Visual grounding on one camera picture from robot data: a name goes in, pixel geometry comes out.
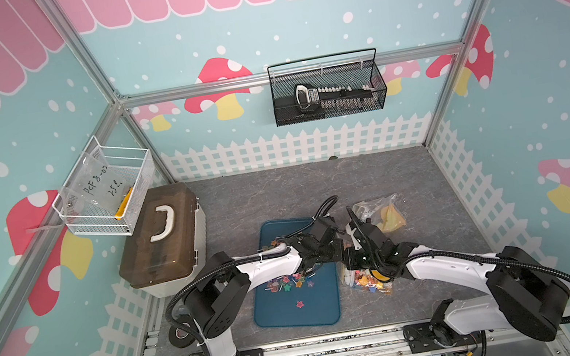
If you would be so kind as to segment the candy ziploc bag yellow label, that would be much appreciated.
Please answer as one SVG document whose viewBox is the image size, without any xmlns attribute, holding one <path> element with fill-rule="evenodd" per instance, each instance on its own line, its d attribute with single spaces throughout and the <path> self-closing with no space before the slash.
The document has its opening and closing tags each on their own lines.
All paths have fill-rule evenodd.
<svg viewBox="0 0 570 356">
<path fill-rule="evenodd" d="M 351 289 L 363 290 L 369 293 L 392 294 L 393 281 L 372 270 L 350 270 L 340 265 L 341 282 Z"/>
</svg>

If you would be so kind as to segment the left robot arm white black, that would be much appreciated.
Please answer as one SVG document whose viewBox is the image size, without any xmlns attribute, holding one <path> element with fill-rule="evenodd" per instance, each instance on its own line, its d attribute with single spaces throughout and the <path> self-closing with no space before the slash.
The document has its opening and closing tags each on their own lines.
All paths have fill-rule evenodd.
<svg viewBox="0 0 570 356">
<path fill-rule="evenodd" d="M 166 322 L 196 341 L 202 356 L 237 356 L 231 326 L 248 292 L 318 264 L 336 263 L 343 252 L 339 228 L 325 215 L 278 238 L 269 250 L 241 257 L 216 253 L 198 278 L 172 296 Z"/>
</svg>

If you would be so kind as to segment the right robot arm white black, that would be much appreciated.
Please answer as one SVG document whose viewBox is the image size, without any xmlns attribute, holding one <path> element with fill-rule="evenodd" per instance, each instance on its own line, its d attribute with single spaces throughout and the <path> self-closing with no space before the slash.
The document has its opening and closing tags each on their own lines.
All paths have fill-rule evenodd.
<svg viewBox="0 0 570 356">
<path fill-rule="evenodd" d="M 354 242 L 343 252 L 350 267 L 370 270 L 383 280 L 434 280 L 483 293 L 440 303 L 430 324 L 442 336 L 486 329 L 514 329 L 541 342 L 557 336 L 570 289 L 523 249 L 507 246 L 498 254 L 475 255 L 394 244 L 371 222 L 350 223 L 345 231 Z"/>
</svg>

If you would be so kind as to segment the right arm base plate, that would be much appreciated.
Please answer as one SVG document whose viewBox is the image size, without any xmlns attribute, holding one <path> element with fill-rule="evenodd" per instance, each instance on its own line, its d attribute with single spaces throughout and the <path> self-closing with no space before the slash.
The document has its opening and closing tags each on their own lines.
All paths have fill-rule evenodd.
<svg viewBox="0 0 570 356">
<path fill-rule="evenodd" d="M 422 322 L 403 327 L 404 339 L 412 354 L 438 351 L 451 348 L 478 346 L 481 343 L 480 332 L 458 334 L 445 323 Z"/>
</svg>

